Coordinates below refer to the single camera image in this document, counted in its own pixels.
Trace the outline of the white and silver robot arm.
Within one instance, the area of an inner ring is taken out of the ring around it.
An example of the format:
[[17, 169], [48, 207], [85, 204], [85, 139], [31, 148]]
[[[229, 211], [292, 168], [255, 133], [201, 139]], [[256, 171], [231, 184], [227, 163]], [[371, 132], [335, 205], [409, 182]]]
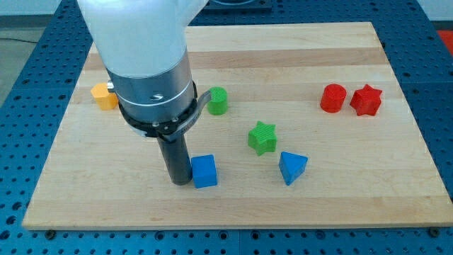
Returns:
[[78, 0], [128, 124], [170, 142], [197, 121], [198, 96], [185, 29], [207, 0]]

